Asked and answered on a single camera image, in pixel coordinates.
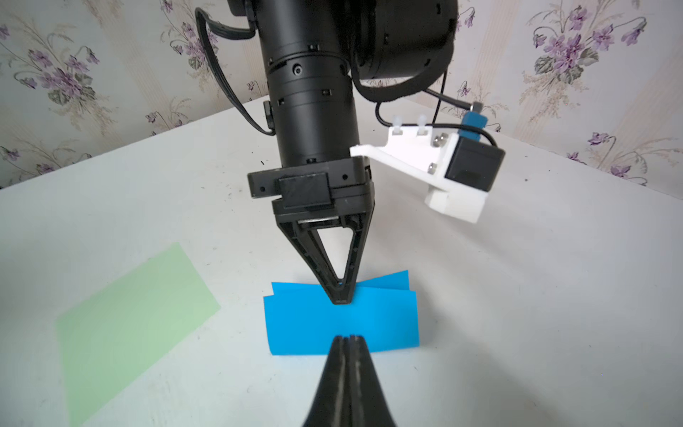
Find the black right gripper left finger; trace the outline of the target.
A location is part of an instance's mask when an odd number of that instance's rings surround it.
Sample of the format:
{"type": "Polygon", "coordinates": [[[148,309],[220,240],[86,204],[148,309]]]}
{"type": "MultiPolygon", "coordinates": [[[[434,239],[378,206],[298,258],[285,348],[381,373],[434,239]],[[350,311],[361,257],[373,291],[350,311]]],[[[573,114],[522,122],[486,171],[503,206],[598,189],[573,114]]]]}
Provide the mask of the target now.
{"type": "Polygon", "coordinates": [[[348,339],[334,338],[303,426],[342,427],[349,423],[348,339]]]}

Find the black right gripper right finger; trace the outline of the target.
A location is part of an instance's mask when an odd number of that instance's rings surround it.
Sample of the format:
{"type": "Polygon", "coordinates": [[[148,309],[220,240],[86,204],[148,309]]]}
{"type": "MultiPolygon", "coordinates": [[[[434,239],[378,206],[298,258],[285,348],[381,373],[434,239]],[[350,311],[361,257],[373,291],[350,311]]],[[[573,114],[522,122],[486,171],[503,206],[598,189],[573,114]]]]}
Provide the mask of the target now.
{"type": "Polygon", "coordinates": [[[371,353],[362,336],[348,339],[346,352],[347,426],[395,426],[371,353]]]}

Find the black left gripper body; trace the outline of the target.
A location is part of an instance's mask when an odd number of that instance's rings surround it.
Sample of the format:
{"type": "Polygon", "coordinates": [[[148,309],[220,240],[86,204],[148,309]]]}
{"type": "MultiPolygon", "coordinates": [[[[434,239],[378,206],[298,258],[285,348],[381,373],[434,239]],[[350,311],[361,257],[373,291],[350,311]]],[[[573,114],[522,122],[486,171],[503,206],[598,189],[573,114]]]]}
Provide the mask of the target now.
{"type": "Polygon", "coordinates": [[[372,173],[365,158],[253,172],[247,180],[254,199],[273,199],[278,223],[365,215],[375,208],[372,173]]]}

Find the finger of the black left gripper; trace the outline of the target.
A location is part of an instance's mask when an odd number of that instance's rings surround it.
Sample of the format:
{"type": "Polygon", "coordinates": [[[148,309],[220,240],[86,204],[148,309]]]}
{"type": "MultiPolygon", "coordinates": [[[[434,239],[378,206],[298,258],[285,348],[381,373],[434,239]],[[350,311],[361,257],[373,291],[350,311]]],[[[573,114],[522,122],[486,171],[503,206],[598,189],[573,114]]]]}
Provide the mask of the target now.
{"type": "Polygon", "coordinates": [[[319,234],[320,230],[339,226],[339,217],[295,221],[284,215],[277,215],[276,222],[277,227],[311,269],[330,301],[333,304],[340,304],[342,302],[341,281],[336,275],[319,234]]]}
{"type": "Polygon", "coordinates": [[[341,218],[341,227],[351,231],[350,249],[344,276],[339,282],[336,304],[350,304],[355,293],[359,266],[365,249],[374,210],[354,213],[341,218]]]}

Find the blue square paper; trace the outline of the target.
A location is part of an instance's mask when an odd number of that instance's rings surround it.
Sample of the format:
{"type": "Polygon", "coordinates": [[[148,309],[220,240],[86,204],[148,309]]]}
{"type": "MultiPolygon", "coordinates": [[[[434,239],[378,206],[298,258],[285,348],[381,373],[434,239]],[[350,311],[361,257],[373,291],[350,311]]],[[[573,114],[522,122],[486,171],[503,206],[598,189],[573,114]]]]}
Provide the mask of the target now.
{"type": "Polygon", "coordinates": [[[362,336],[370,352],[420,345],[418,299],[406,270],[357,283],[350,304],[333,304],[320,285],[274,282],[272,290],[263,304],[274,356],[326,355],[337,336],[362,336]]]}

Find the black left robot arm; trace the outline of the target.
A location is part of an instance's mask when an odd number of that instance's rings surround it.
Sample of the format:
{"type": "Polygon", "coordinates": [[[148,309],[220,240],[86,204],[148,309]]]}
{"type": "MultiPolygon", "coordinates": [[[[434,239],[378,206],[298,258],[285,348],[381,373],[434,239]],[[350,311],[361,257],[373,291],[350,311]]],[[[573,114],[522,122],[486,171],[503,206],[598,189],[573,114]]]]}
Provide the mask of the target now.
{"type": "Polygon", "coordinates": [[[258,37],[269,99],[261,132],[277,140],[281,166],[247,177],[252,197],[272,201],[277,227],[333,304],[352,301],[375,210],[359,145],[354,98],[390,102],[433,85],[450,64],[455,1],[232,1],[245,28],[195,11],[208,68],[238,111],[213,37],[258,37]]]}

